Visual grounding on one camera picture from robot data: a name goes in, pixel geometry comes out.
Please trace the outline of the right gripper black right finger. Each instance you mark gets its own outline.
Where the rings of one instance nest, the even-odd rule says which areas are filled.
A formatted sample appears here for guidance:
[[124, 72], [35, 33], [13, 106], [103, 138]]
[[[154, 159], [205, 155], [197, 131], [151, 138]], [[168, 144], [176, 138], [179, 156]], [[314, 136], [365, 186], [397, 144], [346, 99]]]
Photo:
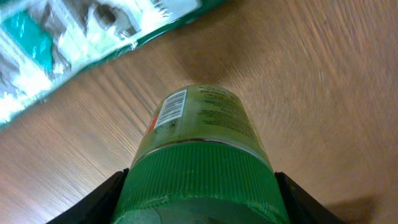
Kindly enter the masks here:
[[276, 172], [280, 192], [291, 223], [345, 224], [283, 172]]

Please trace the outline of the green lid spice jar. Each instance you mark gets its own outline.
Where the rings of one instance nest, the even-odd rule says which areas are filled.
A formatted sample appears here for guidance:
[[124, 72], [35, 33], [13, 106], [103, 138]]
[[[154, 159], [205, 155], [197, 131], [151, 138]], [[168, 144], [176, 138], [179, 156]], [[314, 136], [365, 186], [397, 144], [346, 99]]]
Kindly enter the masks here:
[[190, 85], [155, 111], [113, 223], [288, 223], [268, 156], [239, 98]]

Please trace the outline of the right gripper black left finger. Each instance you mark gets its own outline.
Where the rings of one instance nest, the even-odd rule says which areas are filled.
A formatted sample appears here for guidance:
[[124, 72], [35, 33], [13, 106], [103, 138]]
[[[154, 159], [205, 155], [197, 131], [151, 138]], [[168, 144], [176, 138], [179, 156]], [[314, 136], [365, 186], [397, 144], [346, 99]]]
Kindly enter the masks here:
[[110, 223], [129, 169], [118, 171], [48, 224]]

